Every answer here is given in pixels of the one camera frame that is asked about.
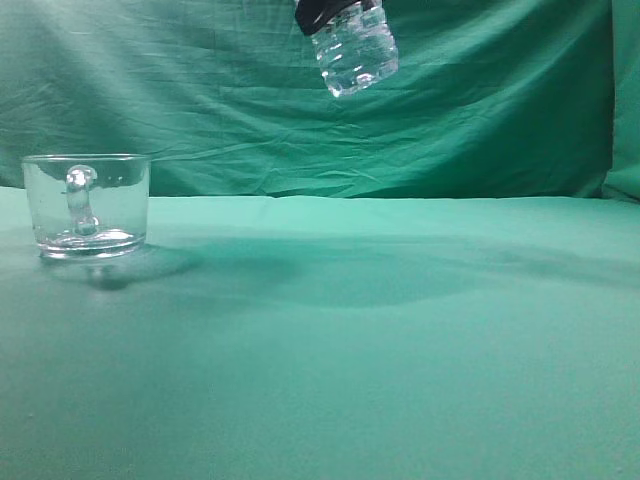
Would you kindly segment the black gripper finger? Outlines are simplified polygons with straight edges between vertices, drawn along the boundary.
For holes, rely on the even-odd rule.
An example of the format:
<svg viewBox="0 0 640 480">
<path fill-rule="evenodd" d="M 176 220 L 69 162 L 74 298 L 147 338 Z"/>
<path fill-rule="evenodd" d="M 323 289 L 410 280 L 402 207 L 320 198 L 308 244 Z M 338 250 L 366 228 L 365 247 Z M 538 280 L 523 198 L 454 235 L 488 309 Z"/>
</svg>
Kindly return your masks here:
<svg viewBox="0 0 640 480">
<path fill-rule="evenodd" d="M 349 9 L 365 12 L 381 5 L 381 1 L 370 0 L 300 0 L 295 1 L 294 18 L 302 34 L 312 36 Z"/>
</svg>

